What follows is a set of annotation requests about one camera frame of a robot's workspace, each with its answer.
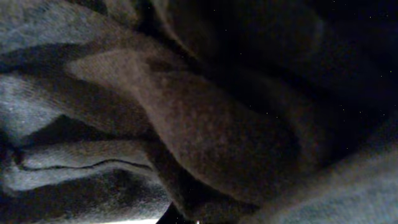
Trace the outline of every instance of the crumpled cloth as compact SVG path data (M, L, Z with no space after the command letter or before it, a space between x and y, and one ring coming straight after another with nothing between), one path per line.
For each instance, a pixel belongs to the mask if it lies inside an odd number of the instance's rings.
M0 0L0 222L393 223L393 34L311 1Z

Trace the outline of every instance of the clothing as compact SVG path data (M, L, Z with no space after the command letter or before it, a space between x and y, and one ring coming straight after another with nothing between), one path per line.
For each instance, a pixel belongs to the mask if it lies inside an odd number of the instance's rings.
M398 222L393 20L296 0L0 9L2 223Z

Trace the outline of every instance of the gray cloth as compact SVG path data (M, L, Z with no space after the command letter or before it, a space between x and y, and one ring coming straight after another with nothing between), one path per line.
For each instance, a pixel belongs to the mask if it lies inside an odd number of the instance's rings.
M398 83L315 8L0 0L0 222L396 222Z

